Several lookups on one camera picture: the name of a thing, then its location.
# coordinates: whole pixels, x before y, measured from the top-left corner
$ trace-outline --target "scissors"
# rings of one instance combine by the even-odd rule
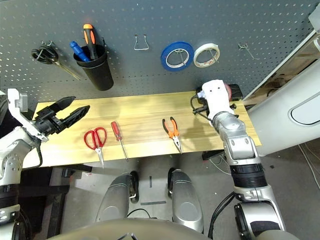
[[[98,134],[99,130],[103,131],[104,139],[102,141],[101,141],[101,138]],[[88,143],[88,141],[87,141],[88,135],[91,135],[93,145],[90,145]],[[105,145],[105,143],[107,141],[107,131],[103,127],[97,127],[94,130],[87,131],[83,136],[83,140],[84,140],[85,145],[87,145],[88,148],[96,151],[96,153],[99,156],[99,160],[102,165],[102,168],[104,168],[105,167],[104,156],[102,155],[101,148]]]
[[[180,133],[178,131],[177,122],[175,121],[175,119],[172,116],[170,117],[170,120],[171,120],[171,123],[173,125],[173,131],[170,131],[165,119],[162,119],[163,129],[169,135],[169,138],[171,138],[173,140],[173,143],[176,146],[176,148],[178,149],[179,153],[182,154],[181,144],[180,144],[180,141],[179,141],[179,138],[178,138]]]
[[[61,62],[59,61],[59,55],[56,52],[56,50],[52,47],[52,44],[53,44],[52,41],[50,41],[49,44],[45,44],[42,41],[39,49],[31,50],[32,58],[42,64],[56,64],[59,68],[62,68],[71,76],[73,76],[77,80],[80,80],[80,78],[76,74],[74,74],[71,70],[69,70],[68,68],[66,68],[61,64]]]

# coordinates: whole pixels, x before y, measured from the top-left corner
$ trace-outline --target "robot leg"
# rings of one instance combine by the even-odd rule
[[[132,203],[139,200],[139,177],[136,171],[116,177],[107,189],[96,222],[124,219],[128,215],[129,199]]]
[[[168,194],[172,197],[172,220],[175,223],[204,231],[204,217],[191,179],[180,169],[168,172]]]

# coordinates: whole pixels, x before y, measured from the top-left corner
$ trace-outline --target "pliers handle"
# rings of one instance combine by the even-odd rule
[[[162,125],[163,125],[163,129],[166,131],[166,133],[169,135],[169,138],[173,138],[173,137],[177,137],[179,136],[179,131],[178,131],[178,126],[177,123],[175,121],[175,119],[171,116],[170,117],[171,123],[173,125],[173,131],[171,131],[166,123],[165,119],[162,119]]]

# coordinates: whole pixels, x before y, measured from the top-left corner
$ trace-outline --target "red scissors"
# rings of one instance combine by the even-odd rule
[[[103,140],[99,136],[99,133],[98,133],[99,130],[103,131],[103,136],[104,136]],[[87,137],[90,134],[92,137],[92,144],[93,145],[90,145],[87,141]],[[88,148],[96,151],[96,153],[99,156],[100,163],[102,164],[102,168],[104,168],[105,167],[104,166],[104,156],[102,155],[101,148],[105,145],[105,143],[107,141],[107,131],[103,127],[97,127],[94,130],[87,131],[83,136],[83,140],[84,140],[85,145],[87,145]]]

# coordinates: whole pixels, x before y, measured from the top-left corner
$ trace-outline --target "hanging scissors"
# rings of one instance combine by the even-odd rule
[[[98,131],[101,130],[103,131],[103,140],[100,138]],[[88,135],[91,135],[92,137],[92,144],[88,143],[87,137]],[[98,154],[100,163],[102,165],[102,168],[105,167],[104,165],[104,156],[102,155],[102,147],[105,145],[107,141],[107,131],[103,127],[97,127],[94,130],[87,131],[84,136],[83,140],[85,145],[87,145],[88,148],[95,150],[96,153]]]
[[[45,44],[44,42],[41,43],[39,49],[32,49],[31,56],[34,60],[42,63],[42,64],[55,64],[59,68],[65,70],[68,74],[80,80],[80,78],[71,70],[66,68],[64,65],[61,64],[59,61],[59,55],[56,50],[52,46],[53,42],[50,41],[49,44]]]

